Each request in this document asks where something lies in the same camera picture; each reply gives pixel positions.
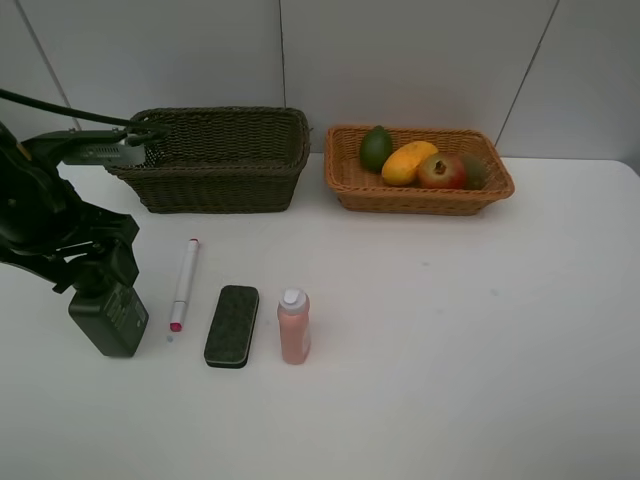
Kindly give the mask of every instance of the white bottle cap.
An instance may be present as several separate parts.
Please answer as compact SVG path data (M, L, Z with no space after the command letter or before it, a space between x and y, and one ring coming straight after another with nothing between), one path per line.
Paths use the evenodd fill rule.
M304 312L307 306L307 294L299 288L287 288L280 299L280 306L289 315L298 315Z

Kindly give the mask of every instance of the black cable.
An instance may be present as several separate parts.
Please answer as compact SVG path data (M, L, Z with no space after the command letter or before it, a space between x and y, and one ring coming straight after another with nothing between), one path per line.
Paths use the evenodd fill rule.
M36 100L35 98L25 97L17 93L9 92L0 88L0 98L9 100L10 102L26 105L27 107L37 108L38 110L44 110L45 112L56 113L58 115L64 115L65 117L76 117L83 120L90 120L92 122L108 123L110 125L119 125L121 127L143 128L146 130L156 130L159 132L169 131L169 127L166 125L160 125L158 123L150 122L132 122L130 120L124 120L122 118L107 117L105 115L98 115L96 113L84 112L82 110L76 110L75 108L61 107L53 103L43 102L42 100Z

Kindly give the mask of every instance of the white marker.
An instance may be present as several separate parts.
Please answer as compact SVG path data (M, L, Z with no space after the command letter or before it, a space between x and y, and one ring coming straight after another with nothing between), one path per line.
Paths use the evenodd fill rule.
M171 310L171 323L169 328L172 332L181 332L184 316L187 313L187 303L189 302L189 294L191 293L191 283L193 281L193 273L196 270L196 259L198 258L198 246L200 243L195 238L189 240L187 253L182 262L180 269L180 279L178 280L178 288L176 289L176 299L173 302Z

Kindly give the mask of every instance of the white wall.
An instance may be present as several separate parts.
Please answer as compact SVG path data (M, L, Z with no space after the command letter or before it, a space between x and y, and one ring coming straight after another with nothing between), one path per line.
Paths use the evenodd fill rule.
M640 2L562 0L506 124L503 155L640 164Z
M496 139L555 0L282 0L287 104L335 123Z
M21 1L75 108L283 105L277 0Z
M63 103L13 0L0 0L0 65L0 88L47 102ZM0 100L0 122L19 140L73 127L70 118L6 100Z

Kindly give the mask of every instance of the mango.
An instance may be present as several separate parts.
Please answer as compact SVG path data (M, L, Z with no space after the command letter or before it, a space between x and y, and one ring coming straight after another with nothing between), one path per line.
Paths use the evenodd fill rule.
M382 179L389 185L408 185L416 179L420 163L436 153L438 149L432 143L408 143L387 159L382 167Z

